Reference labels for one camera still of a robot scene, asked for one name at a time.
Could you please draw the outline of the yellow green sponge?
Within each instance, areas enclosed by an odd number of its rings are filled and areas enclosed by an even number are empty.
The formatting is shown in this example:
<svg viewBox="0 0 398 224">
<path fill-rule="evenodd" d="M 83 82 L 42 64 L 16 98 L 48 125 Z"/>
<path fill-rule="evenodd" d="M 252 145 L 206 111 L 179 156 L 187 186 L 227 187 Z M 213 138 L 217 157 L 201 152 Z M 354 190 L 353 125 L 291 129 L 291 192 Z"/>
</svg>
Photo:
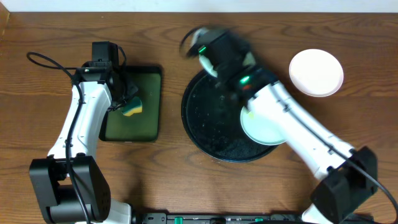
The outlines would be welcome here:
<svg viewBox="0 0 398 224">
<path fill-rule="evenodd" d="M 142 101 L 138 96 L 128 101 L 122 110 L 124 116 L 130 117 L 134 114 L 142 113 Z"/>
</svg>

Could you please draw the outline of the white plate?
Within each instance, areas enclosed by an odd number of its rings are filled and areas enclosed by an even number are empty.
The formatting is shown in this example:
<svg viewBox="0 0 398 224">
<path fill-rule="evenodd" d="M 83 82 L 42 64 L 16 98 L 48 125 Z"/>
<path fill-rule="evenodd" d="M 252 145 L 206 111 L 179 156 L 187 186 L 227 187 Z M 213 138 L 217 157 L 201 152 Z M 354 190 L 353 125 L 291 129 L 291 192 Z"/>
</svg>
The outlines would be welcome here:
<svg viewBox="0 0 398 224">
<path fill-rule="evenodd" d="M 289 64 L 289 77 L 302 93 L 326 97 L 336 93 L 344 81 L 344 71 L 338 59 L 320 49 L 297 53 Z"/>
</svg>

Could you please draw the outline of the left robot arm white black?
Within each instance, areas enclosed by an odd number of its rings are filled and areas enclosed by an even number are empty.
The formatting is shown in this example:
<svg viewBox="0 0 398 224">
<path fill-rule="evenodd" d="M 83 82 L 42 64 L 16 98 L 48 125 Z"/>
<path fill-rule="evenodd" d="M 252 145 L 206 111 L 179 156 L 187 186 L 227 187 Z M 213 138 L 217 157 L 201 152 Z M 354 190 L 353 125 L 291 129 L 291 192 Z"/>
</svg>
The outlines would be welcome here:
<svg viewBox="0 0 398 224">
<path fill-rule="evenodd" d="M 34 159 L 29 176 L 46 223 L 133 223 L 131 205 L 111 197 L 95 157 L 104 117 L 136 92 L 124 71 L 78 68 L 62 131 L 47 157 Z"/>
</svg>

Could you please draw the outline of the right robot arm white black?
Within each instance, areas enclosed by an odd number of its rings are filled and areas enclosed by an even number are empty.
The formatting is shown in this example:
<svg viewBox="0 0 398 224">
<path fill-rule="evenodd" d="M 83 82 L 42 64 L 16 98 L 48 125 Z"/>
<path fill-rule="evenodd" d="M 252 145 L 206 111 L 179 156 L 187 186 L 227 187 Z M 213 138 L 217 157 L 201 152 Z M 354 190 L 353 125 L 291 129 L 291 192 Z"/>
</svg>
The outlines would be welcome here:
<svg viewBox="0 0 398 224">
<path fill-rule="evenodd" d="M 192 49 L 221 89 L 270 121 L 320 181 L 303 221 L 342 223 L 376 193 L 375 153 L 367 147 L 355 150 L 329 132 L 274 73 L 256 63 L 248 42 L 226 29 L 201 28 L 195 32 Z"/>
</svg>

